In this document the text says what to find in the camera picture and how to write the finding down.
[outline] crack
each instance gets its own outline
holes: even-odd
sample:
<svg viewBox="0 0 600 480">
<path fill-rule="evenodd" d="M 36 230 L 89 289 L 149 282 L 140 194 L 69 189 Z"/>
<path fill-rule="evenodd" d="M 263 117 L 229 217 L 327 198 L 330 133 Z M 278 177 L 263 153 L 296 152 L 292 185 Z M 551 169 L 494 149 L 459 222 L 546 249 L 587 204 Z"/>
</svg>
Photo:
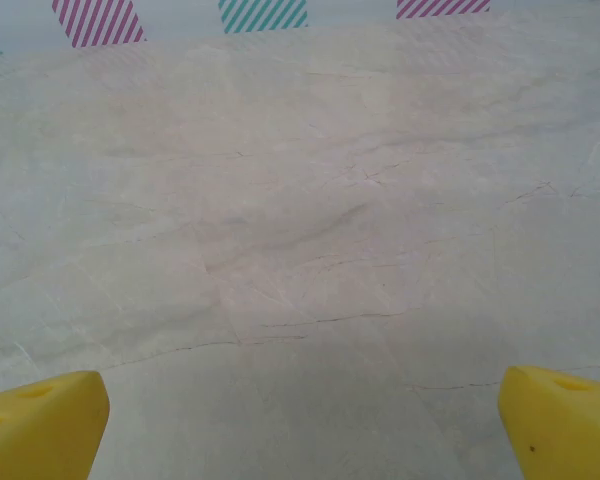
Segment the crack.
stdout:
<svg viewBox="0 0 600 480">
<path fill-rule="evenodd" d="M 265 337 L 254 337 L 256 340 L 302 340 L 303 338 L 307 338 L 308 335 L 270 335 Z M 262 345 L 265 342 L 249 342 L 245 345 L 249 344 Z"/>
<path fill-rule="evenodd" d="M 543 189 L 544 187 L 549 187 L 551 190 L 553 190 L 554 192 L 556 191 L 552 186 L 551 186 L 551 182 L 542 182 L 540 185 L 538 185 L 536 188 L 534 188 L 533 190 L 528 191 L 527 193 L 523 193 L 522 195 L 518 195 L 516 198 L 514 198 L 513 200 L 508 200 L 506 202 L 504 202 L 504 205 L 507 205 L 509 203 L 513 203 L 513 202 L 517 202 L 518 200 L 521 200 L 523 198 L 528 198 L 533 196 L 534 193 L 536 193 L 538 190 Z"/>
<path fill-rule="evenodd" d="M 384 167 L 384 168 L 381 168 L 381 169 L 380 169 L 379 171 L 377 171 L 376 173 L 372 173 L 371 175 L 367 175 L 367 172 L 365 172 L 365 175 L 367 175 L 367 179 L 371 179 L 372 177 L 375 177 L 375 176 L 377 176 L 377 175 L 380 175 L 381 173 L 384 173 L 384 172 L 386 172 L 387 170 L 391 170 L 391 169 L 393 169 L 393 168 L 397 168 L 397 167 L 399 167 L 400 165 L 402 165 L 402 164 L 401 164 L 401 163 L 396 163 L 396 164 L 394 164 L 394 165 L 387 165 L 386 167 Z"/>
<path fill-rule="evenodd" d="M 600 365 L 586 365 L 584 367 L 569 367 L 569 368 L 556 368 L 554 372 L 576 372 L 578 370 L 587 370 L 590 368 L 600 368 Z M 493 385 L 500 385 L 502 381 L 497 382 L 485 382 L 485 383 L 467 383 L 466 385 L 453 385 L 446 387 L 431 387 L 427 385 L 418 385 L 414 383 L 406 384 L 406 387 L 417 390 L 462 390 L 465 388 L 479 388 L 479 387 L 491 387 Z"/>
<path fill-rule="evenodd" d="M 281 324 L 278 324 L 278 325 L 264 325 L 264 324 L 262 324 L 262 325 L 258 325 L 258 326 L 259 327 L 263 327 L 263 328 L 299 327 L 299 326 L 302 326 L 302 325 L 315 325 L 317 323 L 331 323 L 331 322 L 339 322 L 341 320 L 353 320 L 355 318 L 362 318 L 362 317 L 390 318 L 390 317 L 399 317 L 401 315 L 404 315 L 409 310 L 417 310 L 417 308 L 408 309 L 408 310 L 405 310 L 405 311 L 399 312 L 399 313 L 362 313 L 360 315 L 350 315 L 350 316 L 347 316 L 347 317 L 325 318 L 325 319 L 321 319 L 321 320 L 315 320 L 313 322 L 281 323 Z"/>
<path fill-rule="evenodd" d="M 318 189 L 318 190 L 322 190 L 327 184 L 329 184 L 330 182 L 334 182 L 336 180 L 338 180 L 339 178 L 344 177 L 345 175 L 347 175 L 349 172 L 351 172 L 351 170 L 353 170 L 354 168 L 356 168 L 356 164 L 354 163 L 353 165 L 348 165 L 345 167 L 345 171 L 343 173 L 341 173 L 340 175 L 336 175 L 333 178 L 330 178 L 329 180 L 327 180 L 326 182 L 324 182 L 322 184 L 322 186 Z"/>
<path fill-rule="evenodd" d="M 346 73 L 331 73 L 331 72 L 307 72 L 306 75 L 315 75 L 320 77 L 335 77 L 337 79 L 343 78 L 363 78 L 369 79 L 371 75 L 355 75 L 355 74 L 346 74 Z"/>
<path fill-rule="evenodd" d="M 406 263 L 381 263 L 380 265 L 371 265 L 371 268 L 404 267 L 406 265 L 411 265 L 411 262 L 406 262 Z"/>
<path fill-rule="evenodd" d="M 356 205 L 355 207 L 352 207 L 352 208 L 346 210 L 345 212 L 337 215 L 335 220 L 330 220 L 328 223 L 324 222 L 324 223 L 326 223 L 326 225 L 318 225 L 317 227 L 315 227 L 313 229 L 305 231 L 300 237 L 287 238 L 288 235 L 284 235 L 280 240 L 277 240 L 277 241 L 269 241 L 269 242 L 264 242 L 262 245 L 254 244 L 249 247 L 245 247 L 245 248 L 241 249 L 237 254 L 233 255 L 230 258 L 227 258 L 226 260 L 223 260 L 223 261 L 215 263 L 215 264 L 207 264 L 206 265 L 207 270 L 209 272 L 213 272 L 216 270 L 227 268 L 228 266 L 237 262 L 240 258 L 242 258 L 246 255 L 250 255 L 254 251 L 260 251 L 265 248 L 276 250 L 276 251 L 286 250 L 286 249 L 294 247 L 295 245 L 297 245 L 299 243 L 308 242 L 310 240 L 314 240 L 316 238 L 323 237 L 324 235 L 327 235 L 331 231 L 333 231 L 343 225 L 348 225 L 350 222 L 353 221 L 353 219 L 355 217 L 357 217 L 362 212 L 366 211 L 368 208 L 369 208 L 369 206 L 366 203 Z"/>
<path fill-rule="evenodd" d="M 332 255 L 323 255 L 321 257 L 317 257 L 314 258 L 313 260 L 311 260 L 311 262 L 318 260 L 320 258 L 326 258 Z M 311 279 L 311 282 L 309 282 L 309 286 L 307 287 L 307 289 L 305 290 L 305 292 L 302 294 L 302 297 L 300 298 L 304 298 L 307 296 L 307 294 L 311 291 L 311 288 L 313 287 L 313 285 L 315 284 L 316 279 L 318 278 L 318 276 L 322 273 L 322 272 L 330 272 L 331 270 L 333 270 L 335 267 L 340 266 L 340 265 L 346 265 L 348 263 L 357 263 L 357 262 L 364 262 L 364 261 L 368 261 L 368 260 L 373 260 L 376 257 L 369 257 L 369 258 L 354 258 L 352 260 L 342 260 L 340 262 L 335 262 L 335 263 L 330 263 L 329 265 L 322 265 L 318 271 L 316 272 L 316 274 L 313 276 L 313 278 Z"/>
<path fill-rule="evenodd" d="M 297 267 L 302 267 L 302 266 L 304 266 L 304 265 L 308 265 L 309 263 L 313 263 L 313 262 L 315 262 L 316 260 L 322 260 L 323 258 L 329 258 L 329 257 L 339 257 L 339 256 L 340 256 L 340 255 L 338 255 L 337 253 L 327 253 L 327 254 L 325 254 L 325 255 L 320 255 L 319 257 L 312 258 L 311 260 L 308 260 L 308 261 L 306 261 L 306 262 L 302 262 L 301 264 L 299 264 L 299 265 L 296 265 L 296 268 L 297 268 Z"/>
<path fill-rule="evenodd" d="M 9 220 L 7 220 L 7 217 L 5 216 L 4 213 L 2 213 L 2 210 L 0 210 L 0 218 L 2 218 L 2 221 L 5 223 L 5 225 L 7 225 L 7 227 L 9 227 L 9 230 L 11 230 L 13 233 L 16 234 L 16 236 L 22 240 L 23 242 L 25 241 L 24 237 L 20 234 L 20 232 L 18 232 L 13 225 L 11 225 L 11 223 L 9 223 Z"/>
<path fill-rule="evenodd" d="M 365 175 L 365 177 L 366 177 L 366 178 L 365 178 L 365 180 L 369 180 L 369 181 L 371 181 L 371 182 L 373 182 L 373 183 L 376 183 L 376 184 L 380 185 L 380 186 L 381 186 L 381 187 L 383 187 L 383 188 L 384 188 L 385 186 L 389 186 L 389 184 L 388 184 L 388 183 L 381 182 L 380 180 L 376 180 L 376 179 L 374 179 L 374 178 L 373 178 L 373 177 L 375 177 L 376 175 L 379 175 L 380 173 L 382 173 L 382 171 L 380 171 L 380 172 L 377 172 L 377 173 L 374 173 L 373 175 L 369 175 L 369 174 L 368 174 L 368 173 L 367 173 L 367 172 L 366 172 L 366 171 L 363 169 L 363 170 L 362 170 L 362 173 L 364 173 L 364 175 Z"/>
<path fill-rule="evenodd" d="M 40 369 L 38 368 L 36 362 L 33 360 L 33 358 L 31 358 L 31 355 L 29 355 L 29 352 L 27 352 L 27 350 L 22 345 L 20 345 L 20 343 L 13 342 L 13 344 L 20 349 L 24 357 L 27 359 L 27 362 L 29 362 L 29 364 L 36 371 L 38 378 L 42 378 L 42 373 L 40 372 Z"/>
<path fill-rule="evenodd" d="M 131 365 L 133 363 L 140 363 L 140 362 L 144 362 L 146 360 L 151 360 L 152 358 L 161 357 L 163 355 L 168 355 L 170 353 L 181 352 L 184 350 L 195 350 L 197 348 L 209 347 L 211 345 L 234 345 L 234 346 L 238 347 L 238 346 L 241 346 L 242 343 L 240 341 L 237 341 L 237 342 L 209 342 L 209 343 L 201 343 L 200 345 L 194 345 L 193 347 L 179 347 L 179 348 L 174 348 L 173 350 L 168 350 L 166 352 L 156 353 L 155 355 L 150 355 L 145 358 L 139 358 L 137 360 L 129 360 L 128 362 L 122 362 L 122 363 L 118 363 L 116 365 L 111 365 L 110 367 L 100 369 L 100 371 L 104 372 L 106 370 L 111 370 L 113 368 L 123 367 L 124 365 Z"/>
</svg>

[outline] marble floor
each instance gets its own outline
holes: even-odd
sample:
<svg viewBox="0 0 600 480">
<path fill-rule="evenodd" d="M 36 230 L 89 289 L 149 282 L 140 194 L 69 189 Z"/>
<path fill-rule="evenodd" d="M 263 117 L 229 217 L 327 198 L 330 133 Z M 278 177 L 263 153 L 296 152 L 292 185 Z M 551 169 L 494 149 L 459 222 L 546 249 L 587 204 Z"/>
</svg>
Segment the marble floor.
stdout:
<svg viewBox="0 0 600 480">
<path fill-rule="evenodd" d="M 0 389 L 98 369 L 91 479 L 516 479 L 600 379 L 600 1 L 0 57 Z"/>
</svg>

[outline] diagonal stripe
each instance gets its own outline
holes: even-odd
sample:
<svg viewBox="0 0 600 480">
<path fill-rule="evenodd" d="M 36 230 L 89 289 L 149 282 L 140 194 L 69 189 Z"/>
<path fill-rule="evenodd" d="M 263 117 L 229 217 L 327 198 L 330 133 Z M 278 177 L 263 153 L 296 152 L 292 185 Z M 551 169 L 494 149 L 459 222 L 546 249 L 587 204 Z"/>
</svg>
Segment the diagonal stripe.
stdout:
<svg viewBox="0 0 600 480">
<path fill-rule="evenodd" d="M 80 16 L 80 21 L 78 22 L 78 27 L 76 28 L 76 34 L 73 36 L 73 48 L 76 47 L 78 40 L 80 39 L 80 34 L 82 33 L 82 27 L 84 26 L 84 20 L 87 17 L 87 13 L 89 13 L 89 7 L 91 6 L 91 0 L 86 0 L 84 4 L 84 9 L 82 10 L 82 15 Z"/>
<path fill-rule="evenodd" d="M 122 43 L 129 43 L 129 40 L 131 39 L 131 34 L 135 30 L 137 23 L 138 23 L 138 16 L 134 15 L 133 21 L 131 22 L 131 26 L 129 27 L 129 30 L 127 31 L 127 35 L 124 37 L 124 41 Z"/>
<path fill-rule="evenodd" d="M 236 27 L 236 32 L 237 33 L 240 33 L 240 31 L 242 30 L 242 27 L 244 27 L 244 24 L 247 23 L 247 20 L 249 20 L 251 18 L 251 14 L 256 9 L 256 7 L 258 6 L 259 3 L 260 3 L 260 0 L 255 0 L 251 4 L 251 8 L 249 8 L 249 10 L 247 10 L 247 13 L 245 13 L 244 17 L 242 17 L 242 21 Z"/>
<path fill-rule="evenodd" d="M 91 35 L 91 30 L 93 29 L 93 24 L 96 22 L 98 12 L 100 11 L 100 5 L 102 5 L 102 0 L 96 0 L 96 5 L 93 8 L 93 13 L 91 14 L 91 19 L 89 20 L 89 26 L 87 27 L 87 32 L 84 34 L 84 38 L 82 39 L 83 47 L 85 47 L 87 45 L 87 42 L 89 41 L 89 36 Z"/>
<path fill-rule="evenodd" d="M 456 3 L 453 7 L 451 7 L 451 10 L 449 10 L 447 13 L 445 13 L 445 15 L 452 15 L 453 12 L 455 12 L 458 7 L 460 5 L 462 5 L 465 2 L 465 0 L 458 0 L 458 3 Z"/>
<path fill-rule="evenodd" d="M 249 3 L 249 0 L 242 0 L 240 7 L 238 7 L 236 13 L 233 14 L 233 17 L 231 17 L 231 21 L 226 27 L 224 27 L 224 33 L 229 33 L 231 31 L 233 24 L 236 23 L 236 20 L 238 20 L 238 18 L 240 18 L 240 14 L 242 13 L 242 10 L 244 10 L 244 7 L 247 6 L 247 3 Z"/>
<path fill-rule="evenodd" d="M 433 14 L 434 17 L 437 17 L 438 15 L 440 15 L 442 12 L 444 12 L 444 9 L 447 8 L 449 6 L 449 4 L 453 2 L 453 0 L 447 0 L 446 2 L 444 2 L 442 4 L 442 6 L 436 10 L 436 12 Z"/>
<path fill-rule="evenodd" d="M 487 4 L 489 3 L 489 0 L 484 0 L 480 5 L 478 5 L 476 7 L 476 9 L 473 11 L 473 13 L 478 13 L 480 10 L 482 10 Z"/>
<path fill-rule="evenodd" d="M 307 4 L 306 0 L 302 0 L 298 6 L 296 7 L 296 9 L 291 13 L 291 15 L 289 15 L 289 18 L 287 18 L 287 21 L 284 22 L 284 25 L 282 26 L 282 28 L 288 28 L 289 25 L 291 25 L 291 22 L 293 21 L 294 18 L 296 18 L 296 16 L 298 15 L 298 13 L 300 13 L 300 10 L 302 10 L 302 8 Z"/>
<path fill-rule="evenodd" d="M 287 4 L 285 5 L 284 9 L 282 10 L 282 13 L 280 15 L 278 15 L 278 18 L 276 18 L 276 21 L 273 22 L 273 25 L 271 25 L 271 28 L 269 30 L 276 29 L 276 27 L 278 26 L 280 21 L 284 18 L 284 16 L 287 14 L 289 9 L 293 6 L 293 1 L 294 0 L 288 0 Z"/>
<path fill-rule="evenodd" d="M 124 12 L 124 17 L 122 17 L 122 22 L 120 22 L 120 26 L 118 27 L 116 37 L 113 39 L 114 45 L 118 43 L 118 40 L 120 40 L 120 35 L 122 35 L 122 32 L 124 32 L 124 26 L 127 24 L 127 20 L 129 20 L 129 15 L 131 15 L 132 8 L 133 2 L 129 2 L 129 5 L 127 5 L 127 9 Z"/>
<path fill-rule="evenodd" d="M 424 6 L 425 3 L 427 3 L 429 0 L 422 0 L 418 6 L 416 8 L 414 8 L 413 10 L 411 10 L 411 12 L 409 12 L 409 15 L 407 15 L 407 18 L 413 18 L 416 13 L 418 13 L 418 11 Z"/>
<path fill-rule="evenodd" d="M 293 15 L 293 12 L 295 12 L 296 6 L 300 1 L 301 0 L 291 0 L 291 5 L 288 5 L 287 8 L 285 8 L 285 11 L 282 12 L 282 14 L 278 17 L 278 21 L 280 23 L 276 28 L 284 29 L 285 22 L 289 19 L 290 16 Z"/>
<path fill-rule="evenodd" d="M 116 7 L 116 11 L 113 12 L 113 18 L 109 23 L 107 34 L 104 36 L 104 40 L 102 41 L 103 45 L 107 44 L 107 42 L 109 41 L 109 37 L 111 37 L 111 34 L 113 33 L 113 27 L 116 26 L 116 22 L 118 21 L 118 15 L 120 15 L 120 10 L 122 10 L 122 5 L 124 4 L 124 1 L 125 0 L 118 0 L 118 6 Z"/>
<path fill-rule="evenodd" d="M 299 26 L 301 26 L 304 22 L 307 21 L 307 12 L 305 10 L 305 12 L 302 14 L 302 16 L 300 17 L 300 20 L 298 20 L 296 22 L 296 24 L 293 26 L 293 28 L 298 28 Z"/>
<path fill-rule="evenodd" d="M 280 5 L 282 5 L 283 2 L 284 0 L 278 0 L 278 2 L 269 12 L 269 15 L 267 15 L 267 18 L 265 18 L 264 22 L 262 22 L 262 25 L 260 25 L 260 28 L 258 28 L 259 32 L 267 28 L 267 24 L 271 21 L 271 18 L 276 14 L 276 11 L 280 8 Z"/>
<path fill-rule="evenodd" d="M 235 6 L 235 4 L 237 3 L 238 0 L 231 0 L 231 2 L 229 3 L 229 6 L 227 7 L 227 9 L 224 11 L 224 13 L 222 14 L 222 23 L 225 22 L 225 20 L 227 19 L 227 17 L 229 16 L 229 14 L 231 13 L 231 10 L 233 10 L 233 7 Z"/>
<path fill-rule="evenodd" d="M 473 4 L 476 3 L 478 0 L 471 0 L 466 7 L 464 7 L 462 10 L 460 10 L 460 14 L 463 15 L 465 13 L 467 13 L 469 11 L 469 9 L 471 7 L 473 7 Z"/>
<path fill-rule="evenodd" d="M 69 15 L 69 23 L 67 23 L 67 29 L 64 32 L 67 34 L 67 37 L 71 35 L 71 29 L 73 28 L 73 22 L 76 19 L 78 8 L 80 8 L 80 0 L 73 0 L 73 8 L 71 9 L 71 15 Z"/>
<path fill-rule="evenodd" d="M 64 0 L 62 10 L 60 10 L 60 25 L 64 25 L 64 17 L 67 14 L 67 8 L 69 8 L 69 0 Z"/>
<path fill-rule="evenodd" d="M 113 5 L 113 0 L 107 0 L 107 6 L 104 7 L 104 12 L 102 12 L 102 17 L 100 18 L 98 29 L 96 30 L 96 34 L 93 37 L 93 43 L 91 44 L 92 46 L 97 45 L 98 40 L 100 39 L 100 34 L 102 33 L 102 30 L 104 29 L 104 26 L 106 24 L 107 17 L 109 16 L 109 10 L 111 10 L 111 5 Z"/>
<path fill-rule="evenodd" d="M 404 15 L 404 13 L 409 10 L 411 8 L 411 5 L 413 5 L 414 3 L 416 3 L 416 0 L 409 0 L 409 3 L 407 3 L 404 7 L 402 7 L 402 10 L 400 10 L 398 12 L 398 14 L 396 15 L 396 18 L 400 19 L 402 18 L 402 16 Z"/>
<path fill-rule="evenodd" d="M 260 11 L 256 15 L 256 18 L 254 18 L 253 22 L 251 22 L 249 24 L 249 26 L 247 27 L 247 32 L 250 32 L 251 30 L 253 30 L 253 27 L 258 23 L 258 20 L 260 20 L 260 17 L 262 17 L 262 15 L 264 14 L 264 12 L 267 11 L 267 8 L 269 7 L 270 3 L 271 3 L 271 0 L 266 0 L 264 2 L 264 5 L 262 6 L 262 8 L 260 9 Z"/>
<path fill-rule="evenodd" d="M 433 0 L 433 2 L 431 2 L 431 5 L 429 5 L 424 12 L 422 12 L 422 14 L 420 15 L 420 17 L 426 17 L 427 15 L 429 15 L 429 13 L 431 12 L 431 10 L 433 10 L 437 4 L 440 3 L 440 0 Z"/>
</svg>

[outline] pink striped pattern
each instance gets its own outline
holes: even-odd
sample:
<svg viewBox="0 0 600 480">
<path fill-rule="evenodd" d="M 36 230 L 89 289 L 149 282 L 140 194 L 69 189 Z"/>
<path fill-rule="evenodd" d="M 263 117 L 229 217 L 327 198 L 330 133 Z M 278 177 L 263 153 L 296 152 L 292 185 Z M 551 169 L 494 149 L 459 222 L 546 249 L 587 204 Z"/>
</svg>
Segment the pink striped pattern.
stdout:
<svg viewBox="0 0 600 480">
<path fill-rule="evenodd" d="M 490 0 L 398 0 L 396 18 L 488 12 L 489 2 Z"/>
<path fill-rule="evenodd" d="M 146 40 L 131 0 L 53 0 L 73 48 Z"/>
</svg>

